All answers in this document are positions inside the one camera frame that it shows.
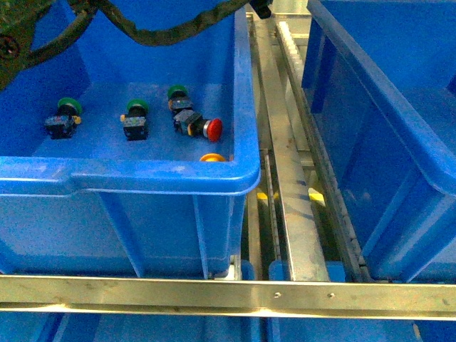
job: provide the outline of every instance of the cable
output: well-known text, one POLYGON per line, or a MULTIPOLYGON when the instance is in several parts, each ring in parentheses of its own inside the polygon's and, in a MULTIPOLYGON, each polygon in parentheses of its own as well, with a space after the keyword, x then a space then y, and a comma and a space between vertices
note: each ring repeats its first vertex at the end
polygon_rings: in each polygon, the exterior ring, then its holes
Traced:
POLYGON ((105 16, 123 33, 135 42, 144 46, 169 46, 196 36, 210 26, 225 19, 249 3, 249 0, 230 0, 217 4, 213 9, 198 14, 193 20, 174 26, 167 30, 149 31, 137 29, 136 24, 126 19, 118 7, 109 0, 92 0, 105 16))
POLYGON ((89 27, 96 12, 97 9, 95 7, 82 10, 73 23, 71 23, 57 38, 53 39, 45 46, 30 52, 26 59, 25 68, 32 68, 40 63, 46 62, 72 46, 89 27))

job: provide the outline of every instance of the metal frame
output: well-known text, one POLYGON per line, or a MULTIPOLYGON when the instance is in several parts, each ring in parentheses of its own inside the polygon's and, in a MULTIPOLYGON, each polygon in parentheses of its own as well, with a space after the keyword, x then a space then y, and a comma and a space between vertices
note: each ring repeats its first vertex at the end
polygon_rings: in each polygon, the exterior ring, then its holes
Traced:
MULTIPOLYGON (((278 73, 271 52, 274 42, 267 30, 263 23, 253 23, 261 57, 258 62, 260 78, 264 81, 262 87, 266 95, 263 110, 267 112, 271 128, 271 150, 266 152, 265 163, 268 164, 268 171, 269 160, 274 163, 279 181, 279 185, 275 185, 276 189, 270 184, 271 189, 267 192, 273 207, 277 207, 276 212, 285 219, 288 234, 285 251, 287 257, 281 254, 290 264, 295 280, 317 278, 326 281, 325 272, 315 273, 316 269, 321 269, 323 262, 320 250, 304 250, 313 246, 318 237, 312 235, 309 240, 312 243, 306 239, 291 238, 298 233, 314 234, 315 227, 311 219, 298 219, 296 222, 290 219, 291 209, 298 208, 298 212, 309 209, 306 200, 293 198, 294 194, 305 193, 307 186, 305 182, 296 185, 297 180, 302 180, 302 169, 293 139, 292 123, 287 117, 287 105, 275 89, 278 73), (292 166, 285 163, 287 158, 294 161, 292 166), (274 190, 279 191, 277 200, 274 199, 274 190), (306 257, 318 257, 318 260, 310 262, 311 260, 305 260, 306 257)), ((328 168, 324 150, 318 137, 312 135, 313 123, 306 109, 299 79, 293 72, 293 58, 280 37, 278 43, 286 56, 289 81, 313 158, 324 178, 326 204, 331 209, 334 222, 343 227, 338 234, 339 242, 346 247, 343 257, 351 265, 351 275, 355 281, 369 281, 368 274, 360 267, 356 248, 353 247, 356 242, 353 242, 349 221, 343 216, 335 187, 331 185, 331 169, 328 168)), ((269 175, 269 178, 268 181, 272 182, 273 177, 269 175)), ((253 192, 247 200, 249 223, 258 218, 255 197, 256 192, 253 192)), ((250 258, 259 271, 262 269, 258 243, 261 227, 250 224, 249 233, 249 249, 253 252, 250 253, 250 258)), ((0 311, 456 321, 456 285, 0 276, 0 311)))

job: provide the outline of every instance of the blue plastic bin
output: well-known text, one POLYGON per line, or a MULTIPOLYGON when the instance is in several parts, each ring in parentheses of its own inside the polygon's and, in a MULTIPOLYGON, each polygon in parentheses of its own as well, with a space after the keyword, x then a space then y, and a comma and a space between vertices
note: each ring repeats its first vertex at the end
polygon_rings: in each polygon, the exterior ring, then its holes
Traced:
POLYGON ((456 3, 309 1, 303 88, 374 279, 456 280, 456 3))
POLYGON ((61 313, 0 313, 0 342, 50 342, 57 332, 61 313))
MULTIPOLYGON (((331 281, 344 282, 342 264, 328 265, 331 281)), ((271 280, 288 280, 284 267, 275 261, 269 267, 271 280)), ((268 342, 433 342, 417 337, 413 321, 334 318, 268 318, 268 342)))
MULTIPOLYGON (((138 28, 180 24, 218 1, 113 1, 138 28)), ((65 1, 39 22, 34 45, 74 18, 65 1)), ((102 13, 76 45, 19 74, 0 93, 0 271, 7 274, 211 277, 240 250, 245 196, 259 150, 245 12, 174 46, 148 48, 102 13), (211 143, 176 133, 167 89, 183 84, 211 143), (71 139, 43 128, 60 98, 83 106, 71 139), (120 116, 150 106, 150 136, 128 142, 120 116), (228 162, 200 162, 216 152, 228 162)))
MULTIPOLYGON (((254 280, 251 264, 242 262, 242 275, 244 280, 254 280)), ((259 318, 86 313, 49 317, 46 320, 43 313, 0 313, 0 342, 261 341, 259 318)))

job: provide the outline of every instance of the metal rail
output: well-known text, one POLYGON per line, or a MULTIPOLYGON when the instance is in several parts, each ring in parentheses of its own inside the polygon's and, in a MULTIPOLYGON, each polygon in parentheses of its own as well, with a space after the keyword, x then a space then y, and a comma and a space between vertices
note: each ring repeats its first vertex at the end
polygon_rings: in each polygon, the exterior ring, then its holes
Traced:
POLYGON ((292 52, 288 48, 286 39, 293 41, 292 37, 286 37, 284 27, 277 24, 276 30, 279 46, 286 60, 286 69, 291 82, 296 104, 298 105, 299 114, 303 123, 304 131, 311 148, 312 158, 315 162, 318 175, 321 179, 321 184, 325 192, 325 202, 329 208, 329 215, 333 222, 336 239, 341 247, 339 252, 346 265, 349 276, 354 281, 371 282, 367 268, 360 263, 361 249, 357 244, 356 235, 348 217, 347 209, 343 203, 342 196, 338 191, 334 171, 326 154, 326 151, 318 136, 316 124, 309 111, 309 106, 304 97, 304 92, 301 88, 301 80, 296 74, 296 59, 292 56, 292 52))
POLYGON ((0 311, 456 320, 456 286, 0 277, 0 311))
POLYGON ((254 32, 277 179, 277 189, 274 189, 274 194, 279 196, 275 201, 278 204, 276 213, 286 240, 286 253, 281 255, 287 256, 292 281, 328 281, 301 158, 296 149, 284 94, 278 91, 281 89, 280 77, 267 25, 254 19, 254 32))

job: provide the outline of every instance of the aluminum rail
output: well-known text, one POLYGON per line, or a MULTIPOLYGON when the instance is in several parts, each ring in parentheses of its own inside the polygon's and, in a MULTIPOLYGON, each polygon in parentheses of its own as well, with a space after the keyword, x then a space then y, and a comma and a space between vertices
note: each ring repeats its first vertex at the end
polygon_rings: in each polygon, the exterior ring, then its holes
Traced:
POLYGON ((277 219, 286 251, 281 253, 288 264, 292 281, 328 281, 328 271, 311 209, 293 130, 281 91, 280 76, 271 49, 267 24, 254 17, 254 35, 259 53, 259 78, 266 99, 271 131, 274 169, 276 170, 277 219))
POLYGON ((0 276, 0 311, 456 320, 456 286, 0 276))

